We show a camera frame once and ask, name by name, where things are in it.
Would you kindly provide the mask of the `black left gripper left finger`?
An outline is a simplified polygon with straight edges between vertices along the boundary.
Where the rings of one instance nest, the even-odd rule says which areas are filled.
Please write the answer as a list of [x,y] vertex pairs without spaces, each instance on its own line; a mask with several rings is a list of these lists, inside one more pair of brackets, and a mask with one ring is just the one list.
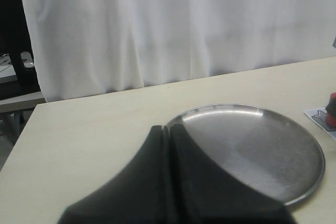
[[153,126],[128,165],[69,206],[59,223],[165,223],[163,161],[163,130]]

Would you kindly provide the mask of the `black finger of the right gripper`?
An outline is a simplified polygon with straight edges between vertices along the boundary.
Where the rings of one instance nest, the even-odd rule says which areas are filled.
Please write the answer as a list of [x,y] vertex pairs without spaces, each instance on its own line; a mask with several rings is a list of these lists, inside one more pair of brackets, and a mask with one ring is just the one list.
[[336,117],[336,100],[330,100],[328,105],[326,106],[327,113],[332,116]]

